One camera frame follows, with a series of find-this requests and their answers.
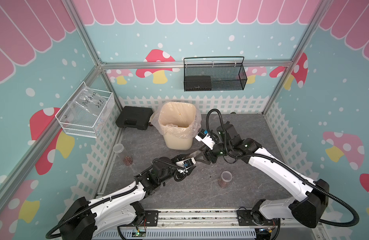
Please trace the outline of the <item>clear plastic bag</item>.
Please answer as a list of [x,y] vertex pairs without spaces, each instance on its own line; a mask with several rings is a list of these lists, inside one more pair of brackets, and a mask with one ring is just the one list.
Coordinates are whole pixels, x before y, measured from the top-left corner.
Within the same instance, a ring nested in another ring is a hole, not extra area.
[[77,97],[68,102],[61,119],[71,127],[100,131],[115,105],[113,95],[107,97],[105,94],[104,91],[83,87]]

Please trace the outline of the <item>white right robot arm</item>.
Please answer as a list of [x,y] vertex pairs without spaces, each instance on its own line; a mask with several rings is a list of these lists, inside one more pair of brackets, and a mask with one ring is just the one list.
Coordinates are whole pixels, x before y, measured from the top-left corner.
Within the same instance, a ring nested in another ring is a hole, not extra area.
[[218,127],[217,131],[220,136],[219,143],[215,143],[205,129],[195,136],[197,141],[206,146],[205,150],[196,154],[196,160],[211,164],[219,157],[229,154],[236,158],[241,157],[243,162],[267,174],[291,194],[290,198],[282,200],[259,200],[250,211],[252,221],[256,225],[263,225],[272,219],[295,219],[308,228],[317,226],[328,205],[328,196],[309,184],[328,191],[328,183],[323,180],[315,183],[311,178],[287,170],[257,141],[251,138],[242,139],[229,122]]

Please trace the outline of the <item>clear plastic bin liner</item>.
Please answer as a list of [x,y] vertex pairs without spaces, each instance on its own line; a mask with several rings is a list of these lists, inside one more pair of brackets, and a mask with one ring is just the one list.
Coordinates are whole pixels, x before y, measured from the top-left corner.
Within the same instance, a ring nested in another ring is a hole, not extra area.
[[190,103],[166,102],[151,115],[150,123],[163,136],[191,139],[201,128],[201,113]]

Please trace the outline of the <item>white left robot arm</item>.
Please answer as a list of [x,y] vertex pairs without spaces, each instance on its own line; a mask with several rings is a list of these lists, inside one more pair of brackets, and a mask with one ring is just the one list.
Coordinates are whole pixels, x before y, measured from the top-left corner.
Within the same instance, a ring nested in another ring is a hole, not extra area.
[[151,166],[134,176],[128,186],[107,196],[87,200],[81,197],[73,202],[59,221],[57,237],[63,240],[90,240],[110,228],[133,225],[144,220],[141,200],[154,194],[165,181],[182,181],[191,174],[196,161],[182,155],[173,159],[154,159]]

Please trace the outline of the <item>clear tea jar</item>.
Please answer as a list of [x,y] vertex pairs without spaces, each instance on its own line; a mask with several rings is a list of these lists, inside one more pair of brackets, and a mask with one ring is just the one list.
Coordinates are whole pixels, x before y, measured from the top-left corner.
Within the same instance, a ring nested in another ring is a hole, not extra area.
[[133,159],[128,151],[125,149],[124,145],[121,143],[115,144],[112,148],[115,155],[123,161],[126,166],[131,166],[133,164]]
[[227,188],[230,184],[230,182],[232,181],[232,173],[229,172],[229,171],[223,171],[221,173],[221,176],[220,176],[220,179],[218,180],[218,185],[221,187],[221,188]]
[[201,159],[201,158],[195,158],[195,152],[191,153],[191,156],[194,157],[195,161],[198,163],[198,162],[200,162],[199,159]]

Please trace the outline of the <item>black plastic tool case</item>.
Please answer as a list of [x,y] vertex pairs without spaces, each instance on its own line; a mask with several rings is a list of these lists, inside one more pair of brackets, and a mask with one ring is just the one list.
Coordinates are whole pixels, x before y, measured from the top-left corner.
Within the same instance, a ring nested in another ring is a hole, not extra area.
[[125,106],[115,123],[119,128],[146,130],[152,114],[151,108]]

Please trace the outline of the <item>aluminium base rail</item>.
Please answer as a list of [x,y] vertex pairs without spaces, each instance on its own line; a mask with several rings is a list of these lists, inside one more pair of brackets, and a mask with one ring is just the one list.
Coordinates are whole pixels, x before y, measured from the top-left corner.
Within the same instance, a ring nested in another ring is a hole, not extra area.
[[266,220],[256,225],[247,208],[156,209],[137,228],[114,227],[96,240],[327,240],[321,224],[310,229],[296,220]]

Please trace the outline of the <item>cream plastic trash bin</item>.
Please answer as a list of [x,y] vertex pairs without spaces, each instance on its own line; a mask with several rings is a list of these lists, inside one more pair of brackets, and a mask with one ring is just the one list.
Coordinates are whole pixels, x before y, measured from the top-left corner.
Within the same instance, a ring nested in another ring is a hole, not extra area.
[[159,113],[158,123],[166,146],[185,151],[192,146],[196,107],[181,102],[165,103]]

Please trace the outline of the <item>black box in basket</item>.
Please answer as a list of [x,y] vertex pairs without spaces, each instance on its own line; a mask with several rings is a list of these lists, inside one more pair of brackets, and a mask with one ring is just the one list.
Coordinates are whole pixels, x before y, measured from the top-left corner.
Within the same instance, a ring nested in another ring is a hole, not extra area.
[[210,76],[186,76],[184,77],[183,83],[185,92],[200,92],[212,90]]

